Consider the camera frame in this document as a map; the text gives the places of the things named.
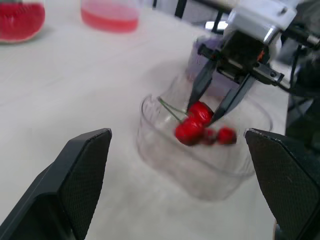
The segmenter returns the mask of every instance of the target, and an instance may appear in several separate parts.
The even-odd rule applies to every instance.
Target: green cherry stem
[[[170,108],[170,109],[172,109],[172,110],[174,110],[174,111],[176,111],[178,113],[181,113],[181,114],[184,114],[184,115],[188,116],[188,114],[185,111],[182,111],[180,109],[175,108],[174,106],[172,106],[169,103],[165,102],[160,96],[158,97],[158,101],[163,103],[164,105],[166,105],[168,108]]]
[[[164,103],[164,101],[161,99],[161,97],[158,97],[157,99],[158,99],[159,103],[160,103],[175,119],[177,119],[177,121],[178,121],[179,123],[182,123],[181,119],[178,118],[177,115],[175,115],[175,114],[170,110],[170,108]]]

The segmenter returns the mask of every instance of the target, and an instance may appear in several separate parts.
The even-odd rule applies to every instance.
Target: cherry
[[[192,146],[201,141],[204,133],[203,124],[197,118],[189,116],[176,127],[174,135],[180,143]]]
[[[214,115],[214,112],[205,103],[197,101],[190,107],[188,115],[191,117],[195,117],[203,125],[207,126],[210,123],[211,118]]]
[[[237,133],[234,129],[223,127],[218,131],[217,141],[222,145],[231,145],[237,142]]]
[[[203,139],[201,143],[211,146],[217,141],[217,132],[212,128],[204,129]]]

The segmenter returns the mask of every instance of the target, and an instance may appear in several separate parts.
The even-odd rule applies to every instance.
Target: red liquid
[[[81,6],[81,16],[89,26],[105,31],[125,33],[138,27],[138,11],[115,3],[87,2]]]

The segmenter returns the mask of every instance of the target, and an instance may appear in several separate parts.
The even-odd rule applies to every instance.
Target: black frame
[[[178,4],[175,9],[175,14],[174,14],[176,17],[178,17],[180,19],[183,17],[185,9],[186,9],[187,1],[188,0],[179,0],[178,1]],[[209,8],[218,10],[218,14],[215,18],[214,26],[213,26],[213,29],[211,30],[211,32],[219,34],[220,32],[218,32],[218,24],[221,21],[223,14],[229,14],[232,9],[229,7],[222,6],[218,3],[212,2],[210,0],[192,0],[192,1],[203,4]],[[156,6],[157,6],[157,0],[153,0],[153,7],[155,8]]]

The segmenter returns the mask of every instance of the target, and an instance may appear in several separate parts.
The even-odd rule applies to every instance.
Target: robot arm
[[[193,83],[188,109],[209,87],[214,71],[230,78],[239,87],[230,90],[225,96],[211,123],[235,108],[255,80],[286,90],[280,84],[284,75],[267,65],[280,51],[281,34],[310,48],[320,47],[319,38],[291,26],[297,14],[297,4],[297,0],[242,0],[229,16],[228,27],[220,46],[212,50],[202,45],[199,49],[199,54],[207,57],[209,61]],[[303,95],[304,91],[300,89],[291,93],[298,96]]]

